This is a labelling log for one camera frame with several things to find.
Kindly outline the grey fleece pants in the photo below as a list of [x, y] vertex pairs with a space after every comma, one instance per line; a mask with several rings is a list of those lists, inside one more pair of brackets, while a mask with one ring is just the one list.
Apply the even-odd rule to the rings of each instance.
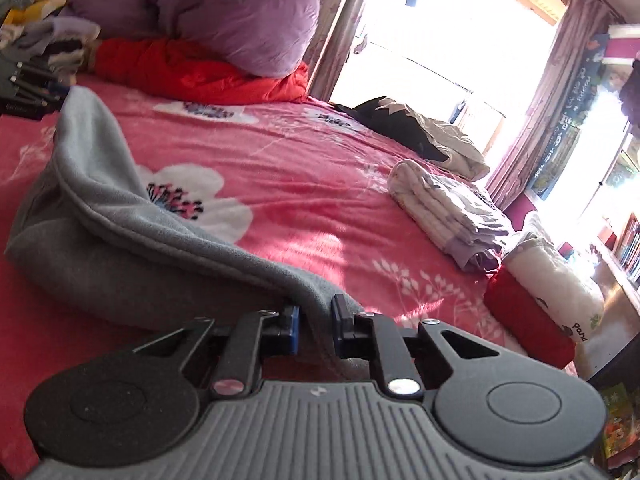
[[294, 304], [303, 312], [305, 362], [341, 379], [366, 374], [362, 361], [334, 353], [337, 287], [154, 205], [116, 118], [84, 87], [73, 88], [62, 107], [52, 155], [18, 208], [6, 258], [52, 296], [147, 330]]

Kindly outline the stack of folded clothes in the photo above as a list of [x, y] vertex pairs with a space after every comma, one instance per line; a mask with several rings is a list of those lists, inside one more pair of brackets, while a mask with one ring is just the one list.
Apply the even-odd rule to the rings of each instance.
[[66, 0], [1, 0], [1, 53], [74, 84], [91, 60], [101, 27], [65, 15], [65, 5]]

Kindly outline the red quilt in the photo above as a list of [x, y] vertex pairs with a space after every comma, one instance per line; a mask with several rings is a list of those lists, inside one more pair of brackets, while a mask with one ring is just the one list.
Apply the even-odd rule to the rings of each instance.
[[308, 67], [284, 78], [243, 72], [186, 40], [155, 38], [100, 41], [90, 70], [99, 78], [157, 98], [204, 105], [304, 102]]

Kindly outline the folded red garment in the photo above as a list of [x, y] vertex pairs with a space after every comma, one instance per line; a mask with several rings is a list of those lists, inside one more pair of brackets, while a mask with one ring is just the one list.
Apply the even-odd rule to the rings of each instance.
[[574, 341], [504, 266], [488, 278], [484, 304], [530, 358], [560, 370], [573, 362]]

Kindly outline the folded white purple garment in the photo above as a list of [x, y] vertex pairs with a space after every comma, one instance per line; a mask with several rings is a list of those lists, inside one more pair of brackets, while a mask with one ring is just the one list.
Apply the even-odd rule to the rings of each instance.
[[511, 221], [483, 194], [463, 182], [431, 174], [413, 160], [398, 162], [387, 178], [398, 206], [464, 272], [494, 272]]

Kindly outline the folded white panda garment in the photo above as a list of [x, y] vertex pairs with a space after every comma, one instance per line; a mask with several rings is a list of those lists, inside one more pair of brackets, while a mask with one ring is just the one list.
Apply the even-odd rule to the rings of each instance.
[[565, 335], [576, 344], [590, 341], [604, 315], [604, 297], [590, 276], [536, 236], [521, 240], [502, 263]]

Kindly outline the black and beige garment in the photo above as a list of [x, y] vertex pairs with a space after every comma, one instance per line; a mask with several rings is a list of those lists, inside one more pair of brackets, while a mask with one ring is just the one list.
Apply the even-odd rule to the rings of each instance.
[[333, 107], [450, 174], [475, 182], [490, 173], [483, 154], [458, 127], [425, 117], [388, 96], [370, 99], [355, 107], [342, 104], [333, 104]]

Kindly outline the purple duvet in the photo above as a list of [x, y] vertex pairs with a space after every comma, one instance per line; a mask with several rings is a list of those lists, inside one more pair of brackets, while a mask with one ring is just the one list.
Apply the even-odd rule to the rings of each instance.
[[105, 38], [191, 41], [244, 72], [283, 78], [303, 61], [320, 0], [67, 0], [65, 10]]

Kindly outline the bookshelf with books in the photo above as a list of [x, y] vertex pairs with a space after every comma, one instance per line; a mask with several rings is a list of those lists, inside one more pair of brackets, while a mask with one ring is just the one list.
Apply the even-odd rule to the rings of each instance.
[[613, 257], [614, 262], [622, 269], [634, 289], [639, 290], [639, 217], [634, 212], [631, 212], [619, 233], [616, 233], [612, 226], [604, 226], [600, 229], [598, 240], [604, 245], [608, 254]]

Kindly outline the pink patterned curtain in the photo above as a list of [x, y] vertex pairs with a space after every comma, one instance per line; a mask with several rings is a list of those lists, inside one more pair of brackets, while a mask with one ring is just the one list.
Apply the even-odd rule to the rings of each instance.
[[526, 121], [486, 184], [498, 208], [505, 210], [525, 190], [560, 119], [588, 41], [614, 22], [613, 12], [600, 0], [568, 2]]

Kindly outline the blue wall poster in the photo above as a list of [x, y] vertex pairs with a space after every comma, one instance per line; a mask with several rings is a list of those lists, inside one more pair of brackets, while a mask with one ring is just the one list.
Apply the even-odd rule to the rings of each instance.
[[598, 92], [600, 70], [610, 35], [594, 35], [585, 45], [576, 75], [553, 124], [551, 136], [526, 190], [546, 200], [564, 171], [578, 140], [580, 129]]

